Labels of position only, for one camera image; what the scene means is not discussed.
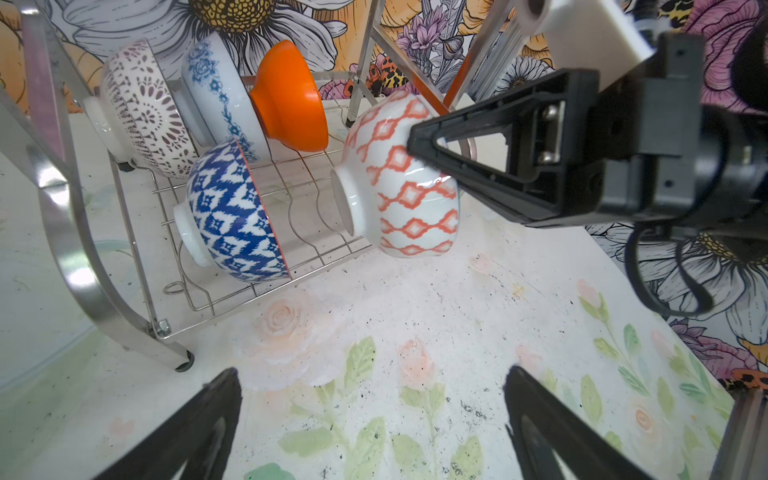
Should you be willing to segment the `steel wire dish rack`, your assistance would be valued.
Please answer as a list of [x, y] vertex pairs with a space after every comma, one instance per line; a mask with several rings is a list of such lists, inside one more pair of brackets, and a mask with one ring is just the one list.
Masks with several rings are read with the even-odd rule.
[[[335, 247], [327, 252], [319, 252], [311, 259], [296, 264], [296, 268], [303, 268], [305, 264], [321, 262], [317, 268], [307, 271], [303, 275], [293, 277], [290, 281], [274, 285], [274, 288], [259, 292], [248, 284], [240, 290], [235, 290], [221, 297], [228, 300], [236, 297], [242, 291], [252, 291], [252, 298], [243, 300], [232, 309], [215, 314], [214, 305], [219, 300], [209, 298], [208, 303], [202, 308], [208, 308], [212, 317], [205, 318], [187, 328], [172, 331], [166, 319], [158, 319], [153, 304], [142, 263], [140, 252], [136, 243], [136, 236], [131, 223], [129, 207], [126, 203], [122, 180], [119, 169], [113, 155], [105, 160], [110, 167], [111, 179], [115, 187], [115, 195], [121, 214], [122, 225], [128, 239], [128, 245], [138, 275], [138, 284], [144, 296], [144, 304], [148, 311], [145, 318], [134, 310], [120, 295], [109, 273], [104, 267], [99, 251], [92, 237], [88, 223], [85, 199], [82, 193], [82, 182], [79, 175], [79, 166], [74, 149], [73, 134], [69, 124], [67, 113], [66, 92], [67, 88], [72, 95], [74, 103], [84, 108], [84, 102], [93, 93], [83, 80], [76, 65], [72, 62], [57, 34], [54, 32], [42, 1], [19, 1], [20, 26], [28, 38], [22, 38], [22, 46], [27, 75], [27, 89], [32, 91], [29, 101], [30, 116], [26, 115], [14, 103], [7, 93], [7, 89], [1, 90], [1, 152], [11, 161], [37, 189], [39, 210], [46, 242], [50, 248], [52, 258], [56, 264], [68, 291], [78, 303], [86, 316], [104, 335], [111, 338], [117, 344], [128, 351], [133, 351], [147, 358], [155, 360], [168, 368], [175, 367], [176, 372], [186, 372], [195, 363], [194, 354], [184, 345], [172, 342], [177, 337], [185, 335], [189, 331], [201, 325], [213, 325], [236, 313], [252, 302], [261, 301], [273, 296], [277, 292], [292, 285], [298, 285], [324, 271], [342, 265], [361, 255], [374, 250], [370, 244], [363, 245], [362, 237], [349, 241], [344, 239], [340, 231], [324, 224], [326, 230], [338, 234], [343, 240], [343, 245]], [[362, 54], [373, 52], [373, 45], [379, 45], [383, 51], [395, 60], [396, 66], [407, 72], [425, 94], [432, 106], [438, 112], [451, 113], [458, 100], [451, 97], [450, 105], [446, 110], [441, 102], [437, 90], [424, 83], [424, 77], [420, 71], [414, 70], [413, 62], [406, 59], [404, 53], [398, 52], [394, 43], [382, 33], [380, 25], [381, 11], [384, 1], [372, 1], [367, 19], [365, 41]], [[512, 1], [493, 6], [491, 15], [499, 15], [498, 19], [482, 27], [480, 40], [469, 50], [470, 59], [461, 67], [456, 80], [451, 85], [449, 93], [454, 90], [463, 93], [469, 82], [467, 75], [474, 74], [479, 68], [481, 57], [490, 48], [490, 33], [493, 29], [501, 28], [501, 15], [514, 10]], [[333, 261], [325, 262], [325, 256], [335, 253], [337, 250], [347, 248], [349, 252]]]

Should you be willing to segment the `orange plastic bowl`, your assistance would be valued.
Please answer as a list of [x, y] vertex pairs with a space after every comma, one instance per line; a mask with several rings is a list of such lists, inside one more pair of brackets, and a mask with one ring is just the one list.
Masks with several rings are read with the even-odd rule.
[[249, 97], [268, 138], [297, 151], [327, 148], [329, 133], [322, 99], [294, 43], [281, 41], [266, 53]]

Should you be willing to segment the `blue floral ceramic bowl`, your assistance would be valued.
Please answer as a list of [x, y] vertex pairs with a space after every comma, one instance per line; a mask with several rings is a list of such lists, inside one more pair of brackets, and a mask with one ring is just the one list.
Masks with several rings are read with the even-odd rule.
[[272, 160], [255, 107], [219, 34], [200, 40], [186, 54], [175, 100], [199, 145], [213, 147], [235, 137], [247, 161]]

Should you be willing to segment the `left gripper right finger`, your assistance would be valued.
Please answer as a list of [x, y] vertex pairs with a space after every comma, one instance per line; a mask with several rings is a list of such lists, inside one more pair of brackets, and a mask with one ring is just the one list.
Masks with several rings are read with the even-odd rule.
[[511, 367], [503, 392], [508, 434], [523, 478], [562, 479], [559, 461], [578, 479], [649, 477], [524, 368]]

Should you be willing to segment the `red patterned ceramic bowl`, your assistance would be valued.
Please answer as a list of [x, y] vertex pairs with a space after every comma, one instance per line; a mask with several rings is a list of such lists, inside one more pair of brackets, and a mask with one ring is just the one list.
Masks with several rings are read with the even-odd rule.
[[173, 213], [182, 243], [199, 266], [216, 267], [247, 283], [290, 277], [237, 138], [226, 139], [195, 160], [186, 198]]

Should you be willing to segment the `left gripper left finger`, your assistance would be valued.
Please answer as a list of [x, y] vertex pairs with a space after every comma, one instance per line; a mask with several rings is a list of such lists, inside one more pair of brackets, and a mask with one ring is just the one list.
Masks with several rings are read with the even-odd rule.
[[221, 479], [242, 404], [238, 371], [223, 370], [99, 479]]

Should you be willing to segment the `dark blue patterned bowl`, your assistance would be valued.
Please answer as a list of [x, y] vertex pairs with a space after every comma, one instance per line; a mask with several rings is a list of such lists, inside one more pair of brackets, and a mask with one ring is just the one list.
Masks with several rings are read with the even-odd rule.
[[407, 151], [411, 128], [434, 116], [421, 96], [390, 95], [351, 127], [331, 173], [347, 232], [392, 257], [443, 255], [458, 234], [457, 182]]

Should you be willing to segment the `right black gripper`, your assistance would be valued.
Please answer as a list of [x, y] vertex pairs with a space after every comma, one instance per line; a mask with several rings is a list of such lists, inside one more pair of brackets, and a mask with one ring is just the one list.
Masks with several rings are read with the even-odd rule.
[[[767, 118], [704, 104], [704, 41], [672, 34], [606, 88], [565, 68], [414, 125], [408, 153], [529, 227], [767, 225]], [[451, 142], [501, 136], [490, 161]]]

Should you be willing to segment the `white black lattice bowl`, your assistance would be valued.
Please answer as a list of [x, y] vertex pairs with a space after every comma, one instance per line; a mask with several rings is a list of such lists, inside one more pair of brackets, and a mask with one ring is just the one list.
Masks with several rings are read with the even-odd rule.
[[116, 161], [188, 178], [198, 154], [147, 40], [108, 58], [99, 92], [83, 108]]

